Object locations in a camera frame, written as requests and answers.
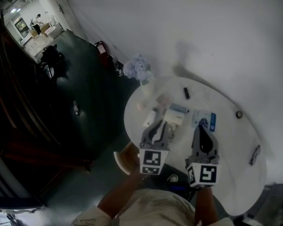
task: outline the table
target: table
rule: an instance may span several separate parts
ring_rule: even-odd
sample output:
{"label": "table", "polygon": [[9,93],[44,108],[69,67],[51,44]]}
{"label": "table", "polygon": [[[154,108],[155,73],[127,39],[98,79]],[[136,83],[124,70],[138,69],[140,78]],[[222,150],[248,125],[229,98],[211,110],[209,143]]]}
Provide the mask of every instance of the table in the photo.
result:
{"label": "table", "polygon": [[[184,87],[187,87],[190,93],[189,100],[185,99]],[[165,91],[173,96],[175,103],[190,109],[169,144],[170,153],[166,163],[187,174],[184,159],[191,155],[192,150],[193,109],[214,112],[214,135],[219,143],[219,163],[222,168],[218,184],[212,187],[213,194],[229,215],[243,214],[259,198],[266,181],[265,150],[252,124],[245,115],[237,119],[235,113],[239,108],[214,89],[186,78],[162,77],[155,80],[155,92],[152,96],[147,98],[139,87],[127,102],[124,114],[125,129],[137,147],[145,129],[142,125],[151,109],[157,106],[156,98]],[[136,104],[143,100],[147,101],[147,106],[138,111]],[[250,166],[249,161],[257,145],[261,145],[261,153],[256,163]]]}

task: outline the person in background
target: person in background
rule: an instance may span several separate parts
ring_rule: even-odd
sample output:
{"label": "person in background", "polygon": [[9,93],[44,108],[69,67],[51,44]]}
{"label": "person in background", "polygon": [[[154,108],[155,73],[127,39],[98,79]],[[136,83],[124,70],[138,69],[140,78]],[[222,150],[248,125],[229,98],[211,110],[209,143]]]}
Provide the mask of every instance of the person in background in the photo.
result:
{"label": "person in background", "polygon": [[41,14],[38,14],[37,17],[35,17],[32,21],[33,28],[37,31],[38,35],[41,33],[39,25],[43,24],[41,21],[39,21],[39,17],[41,17]]}
{"label": "person in background", "polygon": [[197,192],[196,210],[184,198],[153,189],[135,191],[145,175],[138,170],[99,202],[80,214],[72,226],[234,226],[218,219],[211,188]]}

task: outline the small round object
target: small round object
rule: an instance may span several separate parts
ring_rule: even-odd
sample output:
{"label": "small round object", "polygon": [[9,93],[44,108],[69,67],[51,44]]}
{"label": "small round object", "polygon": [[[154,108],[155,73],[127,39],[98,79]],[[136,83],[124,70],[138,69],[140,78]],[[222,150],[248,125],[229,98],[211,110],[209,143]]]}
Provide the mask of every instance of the small round object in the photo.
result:
{"label": "small round object", "polygon": [[237,111],[237,112],[236,112],[236,117],[237,117],[238,119],[241,119],[241,118],[243,117],[242,111]]}

